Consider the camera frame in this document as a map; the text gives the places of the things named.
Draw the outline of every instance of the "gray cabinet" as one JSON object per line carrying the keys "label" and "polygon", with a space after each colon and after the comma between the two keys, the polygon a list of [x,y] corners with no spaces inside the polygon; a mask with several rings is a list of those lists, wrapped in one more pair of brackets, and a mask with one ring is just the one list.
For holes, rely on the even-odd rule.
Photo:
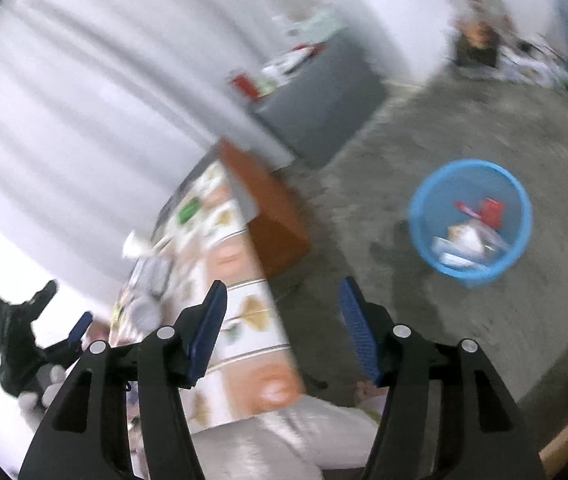
{"label": "gray cabinet", "polygon": [[314,168],[324,166],[386,98],[386,88],[347,30],[326,41],[287,85],[251,113]]}

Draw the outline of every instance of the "gray cloth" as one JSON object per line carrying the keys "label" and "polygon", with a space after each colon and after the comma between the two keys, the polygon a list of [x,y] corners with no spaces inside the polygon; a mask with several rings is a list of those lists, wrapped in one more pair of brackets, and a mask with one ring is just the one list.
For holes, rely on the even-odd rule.
{"label": "gray cloth", "polygon": [[357,408],[304,396],[193,435],[206,480],[321,480],[322,469],[362,467],[378,426]]}

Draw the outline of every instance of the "concrete floor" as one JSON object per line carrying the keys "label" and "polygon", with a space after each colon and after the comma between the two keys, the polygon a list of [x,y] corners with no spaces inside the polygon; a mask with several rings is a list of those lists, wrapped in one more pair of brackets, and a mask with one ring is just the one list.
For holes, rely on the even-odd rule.
{"label": "concrete floor", "polygon": [[[479,290],[425,264],[405,221],[419,183],[457,158],[507,168],[534,206],[522,259]],[[362,377],[336,300],[352,274],[396,322],[444,343],[476,338],[536,445],[551,440],[568,421],[568,94],[442,75],[424,92],[392,98],[322,170],[298,163],[282,177],[313,248],[271,285],[300,367],[329,383],[309,384],[310,394],[352,405]]]}

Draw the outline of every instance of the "white curtain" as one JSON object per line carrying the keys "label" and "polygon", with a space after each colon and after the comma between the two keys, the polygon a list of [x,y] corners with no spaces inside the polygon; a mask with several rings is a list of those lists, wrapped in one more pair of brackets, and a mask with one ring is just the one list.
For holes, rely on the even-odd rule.
{"label": "white curtain", "polygon": [[112,301],[131,229],[225,136],[291,153],[226,82],[288,47],[277,17],[316,0],[0,0],[0,229],[51,273]]}

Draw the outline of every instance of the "blue gripper pad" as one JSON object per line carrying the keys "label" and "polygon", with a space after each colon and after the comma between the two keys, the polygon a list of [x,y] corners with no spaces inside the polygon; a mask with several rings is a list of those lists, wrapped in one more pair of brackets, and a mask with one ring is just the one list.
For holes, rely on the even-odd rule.
{"label": "blue gripper pad", "polygon": [[340,285],[340,306],[349,330],[362,371],[376,386],[380,385],[383,373],[379,363],[378,343],[366,321],[366,301],[355,280],[350,276]]}
{"label": "blue gripper pad", "polygon": [[93,314],[91,312],[85,312],[82,317],[75,323],[75,326],[68,333],[66,341],[69,343],[75,343],[80,341],[84,333],[88,330],[88,327],[93,322]]}
{"label": "blue gripper pad", "polygon": [[189,369],[187,378],[195,384],[206,373],[219,329],[226,315],[226,286],[219,280],[211,285],[200,307],[203,315],[187,347]]}

